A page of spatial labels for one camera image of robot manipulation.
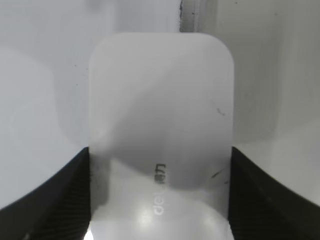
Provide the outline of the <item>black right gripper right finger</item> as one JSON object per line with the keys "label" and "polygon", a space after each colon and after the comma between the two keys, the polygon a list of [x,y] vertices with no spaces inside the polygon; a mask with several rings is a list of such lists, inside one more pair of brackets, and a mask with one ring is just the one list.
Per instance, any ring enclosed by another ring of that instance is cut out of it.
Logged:
{"label": "black right gripper right finger", "polygon": [[228,221],[236,240],[318,240],[320,207],[293,192],[236,147],[231,152]]}

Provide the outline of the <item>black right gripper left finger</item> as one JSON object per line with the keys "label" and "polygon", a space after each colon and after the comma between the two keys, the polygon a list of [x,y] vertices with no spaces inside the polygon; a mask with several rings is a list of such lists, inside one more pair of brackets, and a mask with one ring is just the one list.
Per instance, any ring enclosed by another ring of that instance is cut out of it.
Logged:
{"label": "black right gripper left finger", "polygon": [[0,210],[2,240],[82,240],[91,221],[89,149]]}

